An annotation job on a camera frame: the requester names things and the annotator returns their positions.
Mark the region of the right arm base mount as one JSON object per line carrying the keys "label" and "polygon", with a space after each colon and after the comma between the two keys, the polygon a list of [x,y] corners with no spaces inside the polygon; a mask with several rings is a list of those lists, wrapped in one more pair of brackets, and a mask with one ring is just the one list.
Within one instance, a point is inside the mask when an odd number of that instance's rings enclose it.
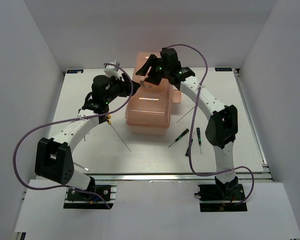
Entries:
{"label": "right arm base mount", "polygon": [[199,207],[202,213],[227,213],[247,212],[247,204],[240,203],[245,199],[245,192],[242,184],[231,189],[223,195],[221,189],[214,184],[198,185],[198,191],[194,197],[199,200]]}

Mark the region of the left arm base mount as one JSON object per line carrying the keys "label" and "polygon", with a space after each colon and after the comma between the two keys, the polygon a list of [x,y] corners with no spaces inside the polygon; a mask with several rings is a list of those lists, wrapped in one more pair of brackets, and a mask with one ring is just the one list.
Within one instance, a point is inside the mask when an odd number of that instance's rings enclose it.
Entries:
{"label": "left arm base mount", "polygon": [[63,203],[64,209],[72,210],[109,210],[113,207],[117,186],[114,184],[96,184],[94,193],[100,195],[103,200],[95,194],[86,194],[74,189],[68,189]]}

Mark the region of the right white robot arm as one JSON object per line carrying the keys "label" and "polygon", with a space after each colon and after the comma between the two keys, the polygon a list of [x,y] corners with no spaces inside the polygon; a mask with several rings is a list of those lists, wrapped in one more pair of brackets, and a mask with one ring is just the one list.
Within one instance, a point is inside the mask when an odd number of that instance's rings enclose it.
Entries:
{"label": "right white robot arm", "polygon": [[234,170],[233,147],[238,133],[238,110],[234,105],[225,105],[214,97],[196,78],[189,67],[183,67],[174,48],[163,48],[160,56],[151,54],[135,75],[159,85],[162,79],[188,96],[208,120],[205,137],[213,146],[216,164],[216,195],[226,200],[238,186]]}

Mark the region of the pink plastic toolbox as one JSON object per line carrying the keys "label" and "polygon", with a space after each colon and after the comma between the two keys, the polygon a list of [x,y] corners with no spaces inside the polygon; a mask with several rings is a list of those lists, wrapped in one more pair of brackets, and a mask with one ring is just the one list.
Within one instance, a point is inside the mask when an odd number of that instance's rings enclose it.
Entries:
{"label": "pink plastic toolbox", "polygon": [[182,93],[173,89],[167,79],[154,85],[145,82],[144,76],[136,75],[150,55],[150,52],[139,52],[136,56],[132,80],[140,87],[127,104],[125,119],[135,134],[163,136],[170,127],[172,105],[181,103]]}

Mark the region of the yellow black T-handle hex key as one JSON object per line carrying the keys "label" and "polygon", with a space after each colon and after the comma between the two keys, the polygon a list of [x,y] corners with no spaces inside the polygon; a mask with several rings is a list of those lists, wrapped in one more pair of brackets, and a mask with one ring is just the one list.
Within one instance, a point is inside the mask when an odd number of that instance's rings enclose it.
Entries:
{"label": "yellow black T-handle hex key", "polygon": [[121,140],[121,142],[125,145],[125,147],[128,149],[129,152],[131,152],[131,149],[128,147],[128,145],[125,143],[125,141],[123,140],[123,138],[119,135],[119,133],[117,132],[117,130],[114,128],[112,122],[111,122],[111,115],[108,114],[106,116],[106,120],[109,126],[111,126],[112,130],[115,132],[115,134],[119,137],[119,139]]}

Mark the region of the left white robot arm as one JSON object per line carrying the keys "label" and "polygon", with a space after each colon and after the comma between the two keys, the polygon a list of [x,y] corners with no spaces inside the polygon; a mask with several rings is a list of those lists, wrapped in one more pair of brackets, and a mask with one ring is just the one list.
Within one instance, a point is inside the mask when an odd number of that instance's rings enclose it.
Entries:
{"label": "left white robot arm", "polygon": [[72,153],[80,141],[96,126],[109,121],[109,104],[117,97],[134,95],[140,84],[130,81],[128,75],[98,75],[94,77],[91,92],[78,111],[78,120],[51,138],[43,137],[37,144],[35,174],[78,189],[84,199],[95,196],[96,187],[92,177],[75,170]]}

